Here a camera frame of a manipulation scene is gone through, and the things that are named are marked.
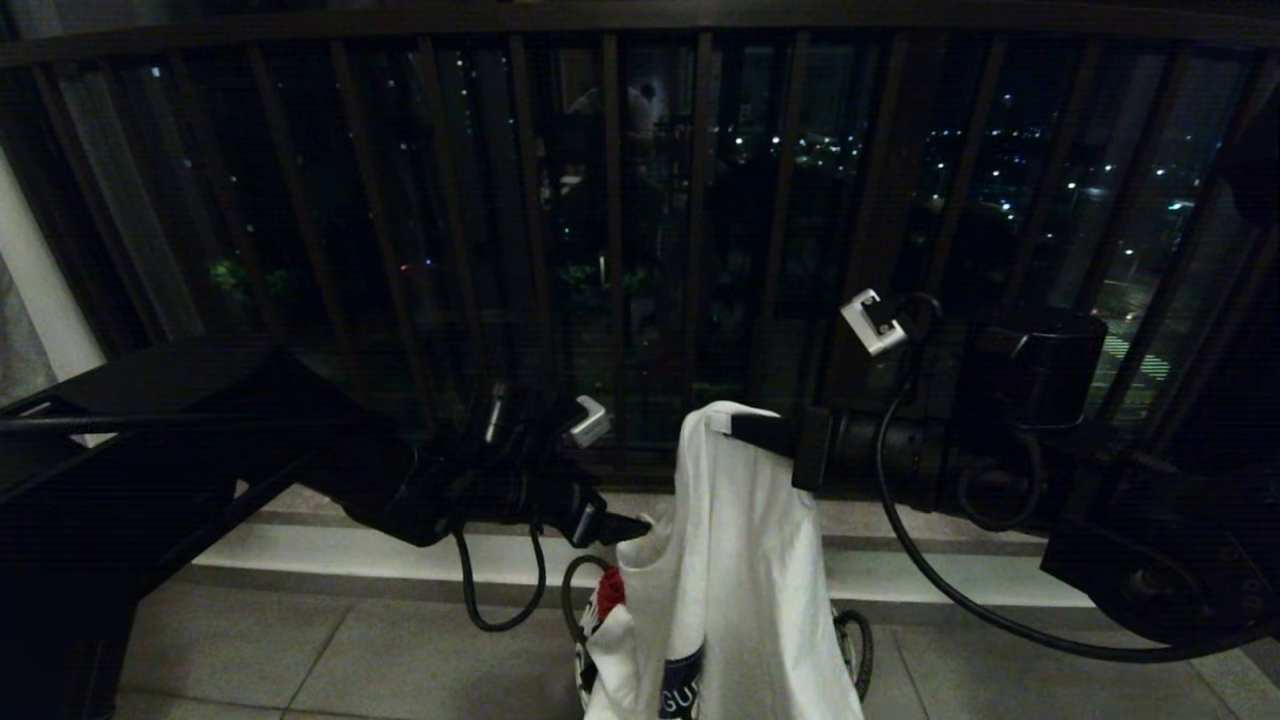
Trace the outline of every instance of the tile floor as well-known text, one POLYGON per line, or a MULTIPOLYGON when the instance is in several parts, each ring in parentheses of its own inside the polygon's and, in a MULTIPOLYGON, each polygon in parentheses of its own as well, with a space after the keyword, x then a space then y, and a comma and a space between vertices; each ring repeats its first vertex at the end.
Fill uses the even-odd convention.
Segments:
MULTIPOLYGON (((170 582, 140 607, 118 719, 570 720, 581 711, 562 623, 545 610, 493 635, 461 605, 170 582)), ((978 626, 877 626, 864 708, 869 720, 1251 720, 1280 717, 1280 692, 1238 651, 1132 667, 978 626)))

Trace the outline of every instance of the metal railing bar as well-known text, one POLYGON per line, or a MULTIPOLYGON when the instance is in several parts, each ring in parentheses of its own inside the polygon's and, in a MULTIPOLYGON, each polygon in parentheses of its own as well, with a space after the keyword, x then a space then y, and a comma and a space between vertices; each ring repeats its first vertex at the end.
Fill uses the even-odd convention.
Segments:
POLYGON ((428 113, 431 115, 431 135, 435 140, 435 161, 440 177, 440 191, 444 195, 444 208, 449 222, 449 234, 453 238, 453 255, 457 263, 458 284, 462 288, 462 313, 467 322, 467 336, 471 350, 481 372, 492 365, 485 347, 484 331, 480 325, 480 305, 476 300, 475 274, 471 270, 471 246, 467 242, 467 228, 462 219, 462 199, 458 196, 458 176, 453 165, 453 146, 449 143, 449 126, 444 117, 444 95, 440 91, 440 74, 435 59, 435 44, 430 37, 419 38, 419 70, 422 76, 428 113))
POLYGON ((1277 237, 1276 225, 1256 228, 1249 252, 1236 270, 1235 282, 1230 284, 1230 291, 1224 296, 1221 305, 1213 314, 1211 327, 1203 342, 1196 350, 1196 355, 1188 364, 1184 380, 1174 393, 1167 407, 1160 409, 1155 430, 1151 437, 1151 451, 1161 455, 1169 448, 1178 428, 1185 420, 1187 414, 1196 405, 1197 398, 1204 389, 1213 369, 1222 360, 1230 348, 1233 338, 1240 327, 1240 322, 1249 311, 1249 306, 1262 290, 1263 283, 1274 275, 1276 264, 1277 237))
POLYGON ((605 201, 608 204, 609 238, 609 306, 612 328, 609 356, 613 365, 614 432, 617 437, 616 462, 627 466, 627 411, 626 411, 626 310, 622 288, 622 77, 618 67, 618 36, 607 33, 602 40, 604 77, 604 174, 605 201))
POLYGON ((689 266, 685 270, 685 407, 692 407, 698 379, 698 331, 701 304, 703 245, 707 234, 707 135, 712 114, 712 33, 698 33, 694 56, 694 127, 689 159, 689 266))
MULTIPOLYGON (((760 310, 751 329, 754 342, 749 359, 746 396, 755 397, 765 373, 767 343, 773 325, 773 311, 778 300, 778 279, 782 275, 782 254, 787 240, 787 214, 791 210, 792 176, 795 174, 796 143, 800 140, 800 110, 804 105, 804 81, 809 68, 810 32, 796 32, 791 44, 791 64, 787 68, 786 96, 782 119, 782 154, 778 159, 778 179, 773 193, 773 219, 769 223, 769 254, 764 265, 764 292, 760 310)), ((774 64, 781 53, 774 54, 774 64)))
POLYGON ((534 302, 538 306, 536 318, 541 333, 543 365, 547 373, 554 375, 556 341, 552 327, 550 288, 547 281, 547 247, 543 238, 538 136, 534 132, 534 106, 529 91, 529 58, 525 54, 524 36, 511 36, 508 53, 511 55, 512 96, 516 108, 516 140, 520 145, 520 179, 525 196, 525 232, 529 236, 529 261, 534 273, 534 302))
POLYGON ((564 12, 554 4, 411 4, 347 12, 266 13, 184 24, 131 28, 0 45, 0 67, 74 61, 111 55, 146 56, 174 50, 280 40, 415 35, 573 33, 692 28, 946 28, 954 31, 1083 33, 1189 40, 1230 46, 1280 46, 1280 20, 1149 4, 1070 0, 605 0, 564 12))

